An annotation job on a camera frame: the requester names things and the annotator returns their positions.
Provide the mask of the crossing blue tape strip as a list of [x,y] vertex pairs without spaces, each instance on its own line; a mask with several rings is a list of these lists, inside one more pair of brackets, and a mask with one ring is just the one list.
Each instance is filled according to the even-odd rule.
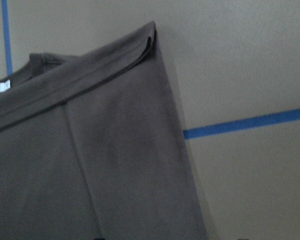
[[300,108],[183,130],[186,140],[300,120]]

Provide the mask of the long blue tape strip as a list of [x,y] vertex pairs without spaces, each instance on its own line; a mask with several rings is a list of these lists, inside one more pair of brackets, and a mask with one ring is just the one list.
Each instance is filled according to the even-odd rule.
[[8,12],[7,0],[1,0],[1,13],[2,13],[2,24],[3,24],[3,40],[4,40],[6,72],[8,75],[10,75],[13,73],[13,63],[12,63],[12,53],[11,53],[9,12]]

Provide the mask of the dark brown t-shirt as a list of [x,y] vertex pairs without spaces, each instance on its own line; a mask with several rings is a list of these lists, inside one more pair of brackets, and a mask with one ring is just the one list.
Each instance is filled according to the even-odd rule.
[[206,240],[155,22],[0,79],[0,240]]

